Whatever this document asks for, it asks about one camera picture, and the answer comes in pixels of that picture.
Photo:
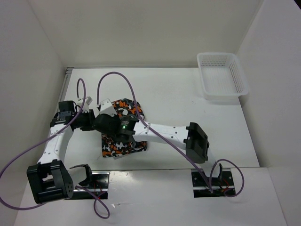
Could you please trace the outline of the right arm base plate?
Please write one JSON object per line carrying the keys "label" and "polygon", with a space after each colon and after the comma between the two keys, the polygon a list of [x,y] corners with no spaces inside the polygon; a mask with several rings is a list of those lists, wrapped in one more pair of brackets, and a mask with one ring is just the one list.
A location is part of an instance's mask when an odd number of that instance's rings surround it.
{"label": "right arm base plate", "polygon": [[191,178],[194,198],[225,197],[225,193],[227,195],[236,194],[231,171],[223,171],[221,179],[212,178],[213,193],[210,192],[210,189],[197,171],[193,170],[191,172]]}

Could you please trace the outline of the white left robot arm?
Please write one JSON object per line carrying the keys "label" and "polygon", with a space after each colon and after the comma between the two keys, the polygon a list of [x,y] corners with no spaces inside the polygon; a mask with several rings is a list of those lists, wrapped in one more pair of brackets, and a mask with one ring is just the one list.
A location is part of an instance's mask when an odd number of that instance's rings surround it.
{"label": "white left robot arm", "polygon": [[37,204],[61,199],[70,199],[75,186],[89,188],[94,182],[88,164],[80,164],[66,169],[64,159],[68,143],[75,129],[91,131],[95,119],[89,108],[91,97],[80,98],[78,102],[59,102],[59,111],[50,123],[50,140],[46,142],[44,153],[37,164],[29,166],[27,177]]}

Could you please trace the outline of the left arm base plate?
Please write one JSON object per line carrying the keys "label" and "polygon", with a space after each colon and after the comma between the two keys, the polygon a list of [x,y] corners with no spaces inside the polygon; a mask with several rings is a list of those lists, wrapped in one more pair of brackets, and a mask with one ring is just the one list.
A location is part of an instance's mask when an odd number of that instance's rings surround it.
{"label": "left arm base plate", "polygon": [[[81,182],[78,186],[83,187],[89,190],[96,196],[99,196],[99,199],[106,200],[108,199],[108,190],[109,190],[109,179],[110,172],[108,171],[92,171],[91,180],[88,182]],[[94,199],[89,193],[84,189],[74,188],[73,196],[68,200],[91,200]]]}

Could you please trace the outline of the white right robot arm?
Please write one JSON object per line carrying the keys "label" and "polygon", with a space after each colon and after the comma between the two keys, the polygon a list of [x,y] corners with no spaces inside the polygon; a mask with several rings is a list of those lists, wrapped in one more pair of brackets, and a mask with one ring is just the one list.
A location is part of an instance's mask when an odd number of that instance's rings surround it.
{"label": "white right robot arm", "polygon": [[92,128],[102,134],[104,157],[145,151],[149,142],[169,144],[196,168],[207,186],[217,185],[223,179],[221,171],[212,168],[215,159],[209,152],[208,136],[197,123],[166,126],[146,122],[141,116],[100,114]]}

